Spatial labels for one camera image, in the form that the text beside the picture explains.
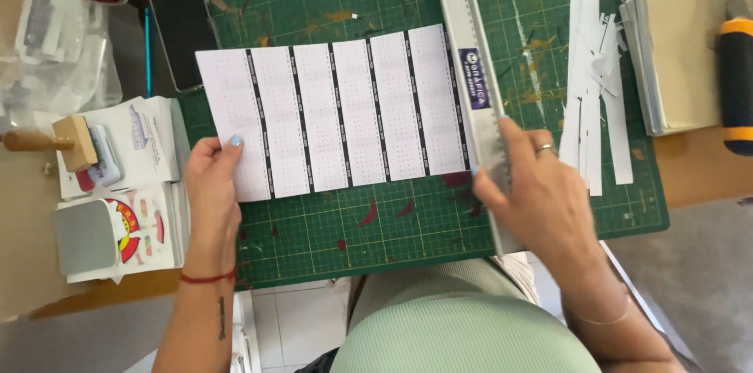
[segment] red string bracelet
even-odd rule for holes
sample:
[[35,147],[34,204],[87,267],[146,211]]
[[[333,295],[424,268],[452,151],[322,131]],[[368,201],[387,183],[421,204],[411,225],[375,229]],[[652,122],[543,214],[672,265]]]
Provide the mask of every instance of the red string bracelet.
[[233,267],[231,272],[227,274],[221,274],[220,276],[214,276],[214,277],[188,277],[181,273],[181,282],[186,283],[212,283],[212,282],[219,282],[222,279],[235,279],[235,273],[236,273],[237,267]]

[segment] plastic bag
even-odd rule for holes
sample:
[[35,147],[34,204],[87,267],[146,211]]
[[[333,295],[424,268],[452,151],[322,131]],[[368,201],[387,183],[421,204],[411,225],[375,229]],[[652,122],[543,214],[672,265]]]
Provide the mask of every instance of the plastic bag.
[[84,0],[0,0],[0,133],[33,111],[70,115],[123,98],[107,7]]

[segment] smartphone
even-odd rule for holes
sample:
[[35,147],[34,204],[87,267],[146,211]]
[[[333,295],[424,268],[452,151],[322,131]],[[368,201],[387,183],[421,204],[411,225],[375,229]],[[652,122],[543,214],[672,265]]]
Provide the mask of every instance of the smartphone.
[[217,28],[209,15],[209,0],[149,2],[175,89],[182,93],[197,89],[201,74],[195,52],[220,48]]

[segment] wrist tattoo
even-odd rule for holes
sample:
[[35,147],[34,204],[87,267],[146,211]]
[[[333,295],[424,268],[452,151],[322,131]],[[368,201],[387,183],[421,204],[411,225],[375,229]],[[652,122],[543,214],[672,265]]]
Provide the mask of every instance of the wrist tattoo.
[[225,297],[220,297],[220,340],[225,339]]

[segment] woman's left hand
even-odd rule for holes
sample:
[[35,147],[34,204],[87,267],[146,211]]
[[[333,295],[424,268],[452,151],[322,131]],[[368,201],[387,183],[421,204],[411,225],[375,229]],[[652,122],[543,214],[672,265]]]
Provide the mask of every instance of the woman's left hand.
[[214,277],[235,268],[241,215],[233,169],[242,151],[240,136],[224,147],[219,138],[202,138],[191,151],[184,169],[191,206],[191,244],[183,267],[187,276]]

